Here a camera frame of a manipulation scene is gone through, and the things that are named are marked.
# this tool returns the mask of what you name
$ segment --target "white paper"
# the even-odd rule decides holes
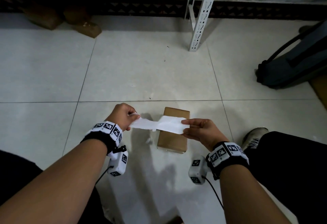
[[[182,134],[183,130],[189,128],[190,125],[182,124],[181,121],[185,120],[183,117],[162,116],[158,122],[150,121],[148,119],[139,118],[134,121],[130,127],[137,129],[148,129],[152,131],[163,130],[175,134]]]

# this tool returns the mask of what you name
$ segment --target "perforated metal post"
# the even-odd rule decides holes
[[[203,34],[204,27],[207,23],[209,13],[212,7],[214,0],[203,0],[200,11],[198,14],[198,21],[195,25],[195,29],[193,31],[193,36],[190,44],[190,52],[195,52],[198,50],[200,39]]]

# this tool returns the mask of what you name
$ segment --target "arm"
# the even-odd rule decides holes
[[[221,141],[228,142],[211,120],[189,119],[182,123],[190,125],[183,135],[200,141],[209,151]],[[251,172],[242,165],[230,165],[222,170],[220,189],[227,224],[290,223]]]
[[[116,105],[106,119],[124,130],[139,115],[127,104]],[[99,140],[80,143],[0,207],[0,223],[77,223],[107,155]]]

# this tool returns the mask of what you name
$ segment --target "hand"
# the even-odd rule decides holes
[[[140,118],[140,115],[131,115],[135,112],[135,109],[126,103],[117,104],[105,121],[118,124],[122,131],[130,131],[129,125]]]
[[[184,129],[184,134],[188,139],[201,142],[210,152],[213,147],[221,141],[227,141],[227,137],[217,128],[210,119],[186,119],[182,124],[190,125],[189,129]]]

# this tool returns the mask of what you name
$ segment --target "dark baseboard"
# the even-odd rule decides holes
[[[186,0],[0,0],[0,12],[21,12],[31,1],[62,11],[66,5],[86,6],[92,15],[184,17]],[[195,1],[198,15],[201,1]],[[323,20],[327,5],[215,1],[210,18]]]

